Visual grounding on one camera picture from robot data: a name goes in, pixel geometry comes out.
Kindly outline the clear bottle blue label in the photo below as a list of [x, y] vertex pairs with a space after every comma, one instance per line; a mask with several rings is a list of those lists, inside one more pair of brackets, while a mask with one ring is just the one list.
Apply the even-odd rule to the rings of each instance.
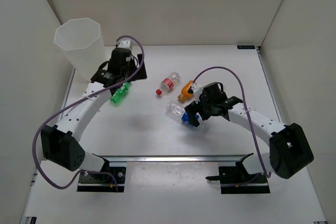
[[188, 114], [184, 107], [179, 103], [170, 101], [165, 107], [165, 113], [168, 117], [174, 119], [183, 126], [194, 127], [194, 125], [190, 123]]

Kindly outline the green plastic soda bottle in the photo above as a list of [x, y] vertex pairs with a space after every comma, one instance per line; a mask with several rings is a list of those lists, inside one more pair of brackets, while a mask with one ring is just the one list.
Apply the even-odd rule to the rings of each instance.
[[115, 93], [111, 96], [110, 102], [118, 106], [121, 104], [123, 99], [127, 96], [129, 90], [130, 90], [131, 83], [130, 82], [125, 82], [121, 87], [119, 87]]

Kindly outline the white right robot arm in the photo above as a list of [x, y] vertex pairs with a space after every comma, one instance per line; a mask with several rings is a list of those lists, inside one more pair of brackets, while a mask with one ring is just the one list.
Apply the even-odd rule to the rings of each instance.
[[268, 153], [247, 154], [236, 162], [236, 177], [240, 181], [247, 182], [257, 173], [274, 173], [288, 179], [313, 162], [314, 155], [300, 125], [286, 125], [265, 117], [245, 106], [242, 99], [228, 97], [219, 82], [204, 87], [193, 83], [187, 91], [195, 98], [185, 108], [194, 127], [200, 121], [220, 116], [249, 130], [269, 147]]

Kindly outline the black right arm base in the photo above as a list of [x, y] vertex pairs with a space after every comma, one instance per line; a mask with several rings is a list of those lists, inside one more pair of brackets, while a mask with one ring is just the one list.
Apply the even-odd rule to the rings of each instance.
[[252, 156], [252, 153], [240, 158], [234, 166], [219, 166], [219, 175], [207, 176], [205, 179], [208, 182], [219, 182], [222, 195], [269, 194], [266, 176], [262, 173], [248, 174], [243, 167], [243, 161], [249, 156]]

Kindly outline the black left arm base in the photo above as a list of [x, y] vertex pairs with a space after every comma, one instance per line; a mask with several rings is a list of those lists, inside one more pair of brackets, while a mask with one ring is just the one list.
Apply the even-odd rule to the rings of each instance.
[[86, 193], [123, 193], [127, 164], [125, 162], [110, 162], [108, 168], [104, 168], [108, 174], [94, 174], [81, 172], [78, 178], [77, 191]]

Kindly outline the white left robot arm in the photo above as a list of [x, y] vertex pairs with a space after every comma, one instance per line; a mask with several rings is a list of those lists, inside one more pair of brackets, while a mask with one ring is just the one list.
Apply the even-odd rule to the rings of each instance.
[[69, 170], [90, 172], [98, 182], [110, 176], [108, 161], [86, 152], [80, 139], [86, 127], [99, 109], [126, 82], [146, 79], [144, 54], [138, 55], [138, 63], [130, 49], [115, 48], [108, 61], [103, 62], [93, 74], [83, 94], [84, 101], [72, 107], [54, 126], [44, 126], [41, 144], [45, 159]]

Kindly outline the translucent white plastic bin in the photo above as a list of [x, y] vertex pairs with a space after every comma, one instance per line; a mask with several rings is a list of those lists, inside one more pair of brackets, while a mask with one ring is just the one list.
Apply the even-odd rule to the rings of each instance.
[[58, 27], [54, 43], [86, 81], [108, 60], [100, 24], [90, 18], [71, 19]]

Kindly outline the orange juice bottle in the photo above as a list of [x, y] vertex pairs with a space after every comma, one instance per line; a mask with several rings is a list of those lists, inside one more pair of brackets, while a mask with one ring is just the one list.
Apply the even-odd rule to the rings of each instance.
[[178, 95], [177, 99], [184, 103], [186, 101], [189, 101], [191, 98], [193, 98], [193, 94], [189, 93], [188, 90], [193, 83], [193, 80], [190, 80], [182, 89], [181, 93]]

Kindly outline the clear bottle red label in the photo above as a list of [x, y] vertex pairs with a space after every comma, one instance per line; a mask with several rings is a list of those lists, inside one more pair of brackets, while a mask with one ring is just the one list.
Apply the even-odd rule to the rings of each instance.
[[173, 88], [179, 84], [181, 80], [180, 74], [173, 71], [168, 77], [166, 77], [161, 83], [159, 88], [156, 90], [156, 95], [162, 96], [170, 93]]

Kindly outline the dark label on table edge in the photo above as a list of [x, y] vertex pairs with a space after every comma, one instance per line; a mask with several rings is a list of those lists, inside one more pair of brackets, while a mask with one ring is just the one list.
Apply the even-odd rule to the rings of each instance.
[[255, 50], [254, 45], [237, 45], [238, 50]]

